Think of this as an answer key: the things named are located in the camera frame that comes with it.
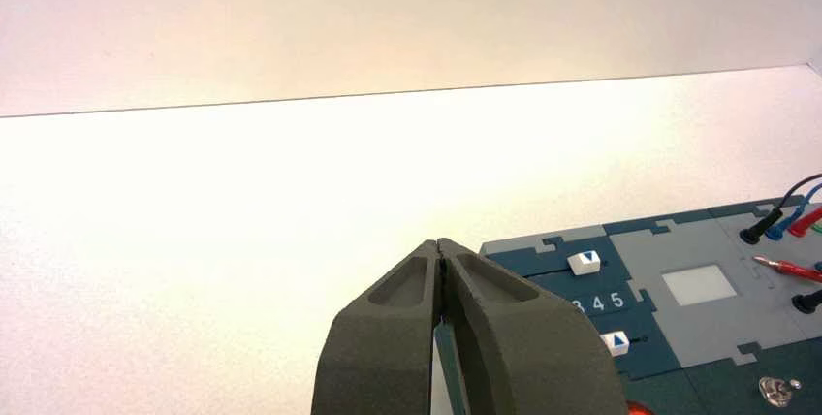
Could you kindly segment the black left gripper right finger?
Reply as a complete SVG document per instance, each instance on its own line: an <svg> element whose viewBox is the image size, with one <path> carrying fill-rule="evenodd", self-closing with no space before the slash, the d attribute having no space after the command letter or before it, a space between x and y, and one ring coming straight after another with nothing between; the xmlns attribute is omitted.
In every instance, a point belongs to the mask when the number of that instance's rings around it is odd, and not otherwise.
<svg viewBox="0 0 822 415"><path fill-rule="evenodd" d="M457 414L623 414L616 365L574 305L441 238L438 352Z"/></svg>

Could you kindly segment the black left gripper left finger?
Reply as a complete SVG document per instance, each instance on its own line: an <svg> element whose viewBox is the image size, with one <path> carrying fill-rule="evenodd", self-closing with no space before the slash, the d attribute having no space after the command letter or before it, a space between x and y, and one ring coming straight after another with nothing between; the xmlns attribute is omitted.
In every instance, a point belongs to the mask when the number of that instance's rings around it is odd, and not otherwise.
<svg viewBox="0 0 822 415"><path fill-rule="evenodd" d="M336 314L312 413L429 413L441 272L438 245L427 239Z"/></svg>

